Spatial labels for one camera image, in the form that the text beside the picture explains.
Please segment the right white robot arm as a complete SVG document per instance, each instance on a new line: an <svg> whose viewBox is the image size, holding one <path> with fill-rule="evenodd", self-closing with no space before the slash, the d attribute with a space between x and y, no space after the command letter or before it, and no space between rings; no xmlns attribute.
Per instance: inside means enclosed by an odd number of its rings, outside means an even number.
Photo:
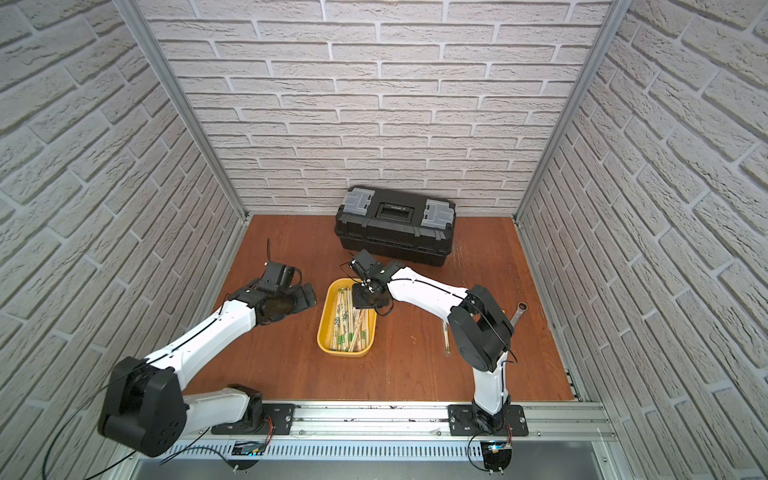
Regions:
<svg viewBox="0 0 768 480"><path fill-rule="evenodd" d="M449 327L460 355L473 369L475 418L486 429L496 428L509 404L506 363L514 325L489 290L449 286L398 262L365 267L351 261L350 268L360 279L353 286L355 306L377 309L404 302Z"/></svg>

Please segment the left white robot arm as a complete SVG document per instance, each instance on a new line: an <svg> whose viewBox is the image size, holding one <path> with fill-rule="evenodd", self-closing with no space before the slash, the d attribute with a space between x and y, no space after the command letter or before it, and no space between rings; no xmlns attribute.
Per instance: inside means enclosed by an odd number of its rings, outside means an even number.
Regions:
<svg viewBox="0 0 768 480"><path fill-rule="evenodd" d="M231 384L187 395L199 371L240 336L314 307L311 285L276 292L244 287L183 336L144 358L126 357L112 370L98 433L149 457L193 431L258 432L266 423L260 392Z"/></svg>

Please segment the green panda chopsticks pair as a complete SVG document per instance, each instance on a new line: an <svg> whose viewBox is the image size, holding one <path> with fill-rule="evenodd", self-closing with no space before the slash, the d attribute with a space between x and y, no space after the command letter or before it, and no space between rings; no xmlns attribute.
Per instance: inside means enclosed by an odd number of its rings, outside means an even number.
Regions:
<svg viewBox="0 0 768 480"><path fill-rule="evenodd" d="M443 338L443 352L446 357L451 356L451 347L450 347L450 338L449 338L449 328L447 323L442 323L442 338Z"/></svg>

